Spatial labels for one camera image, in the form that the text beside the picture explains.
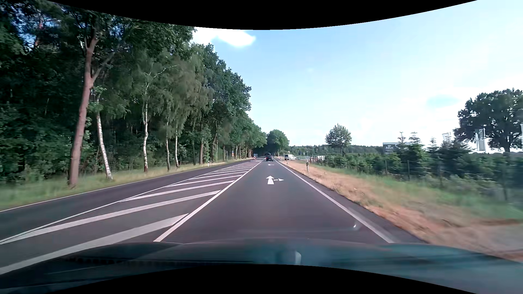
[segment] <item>cloud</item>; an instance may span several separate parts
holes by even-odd
[[[192,34],[192,41],[199,44],[212,43],[213,40],[221,40],[235,47],[248,46],[256,40],[255,36],[249,35],[243,30],[196,28]]]

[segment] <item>grass verge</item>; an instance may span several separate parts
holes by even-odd
[[[304,163],[284,164],[429,243],[523,261],[523,211],[513,205]]]
[[[215,166],[239,161],[244,160],[230,160],[211,163],[210,165]],[[178,169],[174,167],[170,172],[167,171],[167,167],[153,167],[147,173],[137,169],[118,171],[113,173],[113,181],[107,180],[105,173],[87,175],[78,179],[78,184],[74,189],[68,188],[65,177],[45,179],[35,183],[1,185],[0,210],[205,167],[207,165],[187,164],[180,166]]]

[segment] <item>grass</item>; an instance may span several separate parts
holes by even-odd
[[[327,166],[312,165],[337,174],[346,174],[371,183],[374,193],[383,199],[411,208],[420,210],[420,202],[432,205],[447,205],[459,207],[466,212],[480,218],[520,219],[523,210],[514,205],[492,197],[480,195],[475,192],[452,193],[430,187],[425,181],[411,180],[403,182],[392,177],[358,173],[353,169],[332,168]]]
[[[236,161],[241,160],[211,163],[211,166]],[[178,169],[174,167],[170,172],[167,171],[167,167],[165,166],[149,168],[147,173],[137,169],[118,171],[113,173],[113,181],[107,180],[105,173],[87,175],[78,179],[78,184],[74,189],[68,188],[65,177],[45,179],[35,183],[1,185],[0,210],[205,167],[207,167],[207,165],[186,164],[180,166]]]

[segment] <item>car hood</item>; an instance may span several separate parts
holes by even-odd
[[[104,280],[176,268],[227,264],[308,265],[360,270],[476,292],[522,288],[523,264],[420,243],[251,238],[194,243],[127,243],[97,247],[0,276],[2,288]]]

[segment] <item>black border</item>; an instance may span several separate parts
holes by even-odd
[[[231,3],[57,0],[77,8],[169,24],[244,30],[304,29],[358,24],[428,12],[468,1],[367,1],[367,2],[295,2]]]

